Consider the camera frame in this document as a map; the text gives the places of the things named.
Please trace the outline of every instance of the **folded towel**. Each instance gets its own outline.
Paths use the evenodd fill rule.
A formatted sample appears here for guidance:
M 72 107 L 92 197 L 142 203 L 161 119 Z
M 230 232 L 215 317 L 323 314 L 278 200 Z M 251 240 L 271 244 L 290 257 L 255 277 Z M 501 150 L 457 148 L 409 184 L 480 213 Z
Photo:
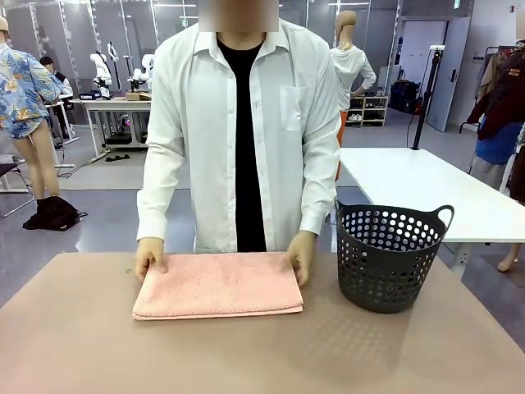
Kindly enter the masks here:
M 153 265 L 133 318 L 172 320 L 292 314 L 303 298 L 285 253 L 174 254 Z

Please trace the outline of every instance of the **shirt cuff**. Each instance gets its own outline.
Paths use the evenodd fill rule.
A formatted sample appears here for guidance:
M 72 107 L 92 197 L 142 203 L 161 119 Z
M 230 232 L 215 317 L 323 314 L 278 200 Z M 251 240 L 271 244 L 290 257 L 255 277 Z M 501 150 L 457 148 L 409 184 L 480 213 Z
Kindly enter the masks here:
M 159 218 L 157 215 L 151 215 L 148 218 L 140 219 L 137 241 L 143 238 L 160 238 L 164 241 L 166 238 L 166 226 L 167 220 L 165 217 Z
M 300 231 L 310 231 L 314 234 L 319 235 L 321 233 L 322 223 L 325 220 L 325 216 L 322 213 L 306 213 L 303 215 L 301 220 Z

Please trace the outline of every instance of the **orange pants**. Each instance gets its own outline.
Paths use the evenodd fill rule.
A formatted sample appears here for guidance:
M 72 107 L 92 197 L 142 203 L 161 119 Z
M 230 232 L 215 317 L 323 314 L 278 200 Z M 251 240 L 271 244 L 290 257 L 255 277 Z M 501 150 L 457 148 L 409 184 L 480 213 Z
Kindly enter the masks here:
M 342 146 L 343 144 L 343 135 L 345 135 L 345 123 L 346 123 L 347 116 L 348 116 L 347 112 L 341 111 L 341 128 L 339 129 L 339 132 L 337 133 L 337 140 L 339 141 L 339 146 Z M 341 171 L 341 163 L 339 162 L 338 168 L 337 168 L 336 181 L 339 179 L 340 171 Z

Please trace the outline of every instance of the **hand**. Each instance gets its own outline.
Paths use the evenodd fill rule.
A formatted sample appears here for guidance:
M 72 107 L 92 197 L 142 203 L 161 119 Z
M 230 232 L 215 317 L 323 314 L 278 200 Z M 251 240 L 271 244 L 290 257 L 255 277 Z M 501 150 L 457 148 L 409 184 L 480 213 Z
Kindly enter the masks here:
M 299 231 L 288 248 L 288 259 L 295 271 L 300 287 L 306 285 L 310 275 L 310 265 L 315 257 L 317 235 L 310 231 Z
M 156 264 L 161 272 L 167 273 L 164 261 L 164 241 L 160 238 L 143 238 L 135 255 L 135 275 L 143 281 L 151 264 Z

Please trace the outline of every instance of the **brown table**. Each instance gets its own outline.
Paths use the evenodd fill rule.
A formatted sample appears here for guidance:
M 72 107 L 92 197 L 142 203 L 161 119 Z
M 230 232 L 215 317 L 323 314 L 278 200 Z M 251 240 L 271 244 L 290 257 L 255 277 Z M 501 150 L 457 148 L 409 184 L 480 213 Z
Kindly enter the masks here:
M 369 313 L 323 255 L 302 314 L 135 322 L 130 254 L 61 254 L 0 310 L 0 393 L 519 393 L 525 355 L 441 261 Z

